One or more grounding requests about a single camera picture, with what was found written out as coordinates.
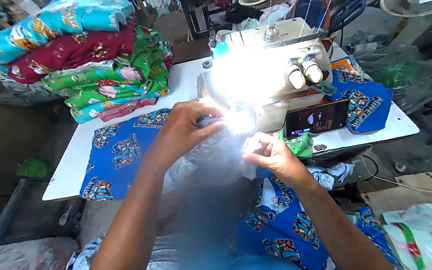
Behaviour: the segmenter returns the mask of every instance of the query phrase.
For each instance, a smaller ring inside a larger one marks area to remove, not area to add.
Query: white table
[[[335,44],[334,47],[332,60],[346,56],[341,48]],[[96,129],[123,122],[135,116],[147,114],[162,108],[172,108],[173,104],[178,101],[195,99],[197,96],[196,76],[204,71],[202,63],[209,59],[209,57],[201,58],[171,67],[168,78],[171,94],[160,98],[156,105],[139,108],[125,117],[108,122],[103,122],[99,118],[96,118],[78,125],[46,188],[42,200],[58,200],[79,196],[91,152],[91,140]],[[313,145],[326,146],[325,150],[315,151],[315,153],[326,152],[405,137],[418,132],[419,128],[416,124],[393,103],[384,129],[362,135],[354,135],[346,128],[324,132],[313,139]]]

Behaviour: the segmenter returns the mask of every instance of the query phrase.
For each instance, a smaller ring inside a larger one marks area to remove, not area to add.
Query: power cord
[[[384,179],[384,178],[380,178],[380,177],[375,176],[374,174],[372,174],[372,173],[369,171],[368,166],[366,166],[366,162],[364,161],[364,157],[369,158],[370,160],[372,160],[372,159],[371,159],[370,157],[368,157],[368,156],[361,155],[361,161],[363,162],[364,168],[366,168],[366,170],[367,170],[368,173],[371,175],[371,177],[374,177],[374,178],[379,179],[379,180],[382,180],[382,181],[390,182],[390,183],[393,183],[393,184],[396,184],[396,185],[399,185],[399,186],[402,186],[402,187],[407,187],[407,188],[410,188],[410,189],[414,189],[414,190],[417,190],[417,191],[422,191],[422,192],[432,193],[431,190],[419,189],[419,188],[411,187],[411,186],[408,186],[408,185],[405,185],[405,184],[401,184],[401,183],[398,183],[398,182],[395,182],[395,181],[391,181],[391,180],[387,180],[387,179]]]
[[[375,166],[375,168],[376,168],[376,171],[374,172],[374,174],[370,174],[371,176],[369,176],[368,178],[366,178],[366,179],[364,179],[363,181],[368,181],[368,180],[370,180],[371,178],[373,178],[373,177],[375,177],[374,175],[378,175],[378,173],[379,173],[379,167],[378,167],[378,163],[376,163],[375,162],[375,160],[374,159],[372,159],[371,157],[369,157],[369,156],[366,156],[366,155],[361,155],[362,157],[365,157],[365,158],[367,158],[367,159],[369,159],[370,161],[372,161],[372,163],[374,164],[374,166]]]

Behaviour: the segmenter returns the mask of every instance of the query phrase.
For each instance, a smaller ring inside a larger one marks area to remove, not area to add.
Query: sewing machine
[[[330,59],[302,18],[210,38],[212,63],[197,77],[198,97],[230,112],[237,132],[283,126],[286,112],[319,103],[332,91]]]

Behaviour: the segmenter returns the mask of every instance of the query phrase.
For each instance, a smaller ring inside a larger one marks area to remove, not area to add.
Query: person's left hand
[[[203,128],[197,126],[197,119],[210,115],[223,116],[223,111],[217,104],[210,105],[195,99],[174,104],[142,162],[147,165],[150,163],[153,169],[165,172],[189,150],[224,127],[224,122],[221,121]]]

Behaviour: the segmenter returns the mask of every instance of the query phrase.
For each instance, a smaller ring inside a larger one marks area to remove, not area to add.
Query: hand
[[[317,183],[282,139],[257,132],[251,140],[254,144],[261,143],[262,147],[258,153],[244,154],[243,160],[269,169],[288,186],[303,188]]]
[[[174,104],[143,162],[166,172],[180,157],[225,126],[221,121],[203,128],[196,125],[197,119],[210,115],[223,116],[223,112],[215,103],[210,105],[195,99]]]

